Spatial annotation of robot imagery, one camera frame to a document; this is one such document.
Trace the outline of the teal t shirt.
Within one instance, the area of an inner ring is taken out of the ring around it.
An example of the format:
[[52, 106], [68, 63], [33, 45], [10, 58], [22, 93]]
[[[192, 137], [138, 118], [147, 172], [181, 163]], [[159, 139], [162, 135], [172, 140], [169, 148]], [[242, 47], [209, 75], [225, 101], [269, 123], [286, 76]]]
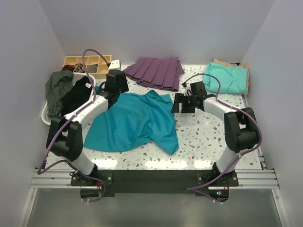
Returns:
[[150, 90], [144, 95], [123, 93], [92, 122], [84, 147], [104, 152], [124, 152], [154, 141], [173, 155], [179, 148], [170, 95]]

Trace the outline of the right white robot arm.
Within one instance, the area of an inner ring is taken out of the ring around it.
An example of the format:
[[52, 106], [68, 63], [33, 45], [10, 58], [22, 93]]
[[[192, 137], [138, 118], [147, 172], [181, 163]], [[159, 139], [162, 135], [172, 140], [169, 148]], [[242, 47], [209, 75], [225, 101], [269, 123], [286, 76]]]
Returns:
[[196, 109], [210, 113], [224, 123], [226, 148], [221, 157], [213, 164], [208, 183], [221, 186], [244, 154], [254, 150], [261, 143], [261, 132], [254, 111], [247, 107], [239, 109], [209, 94], [203, 82], [183, 84], [185, 93], [176, 93], [172, 113], [194, 113]]

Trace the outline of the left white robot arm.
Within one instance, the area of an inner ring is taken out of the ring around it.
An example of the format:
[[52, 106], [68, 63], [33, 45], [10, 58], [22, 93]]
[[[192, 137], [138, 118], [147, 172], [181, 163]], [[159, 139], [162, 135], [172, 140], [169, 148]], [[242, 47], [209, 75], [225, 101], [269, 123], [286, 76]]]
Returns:
[[98, 167], [83, 152], [83, 128], [101, 113], [110, 109], [120, 95], [129, 90], [126, 75], [121, 70], [110, 70], [98, 90], [78, 109], [65, 116], [52, 118], [46, 150], [52, 152], [75, 171], [73, 180], [85, 186], [101, 185]]

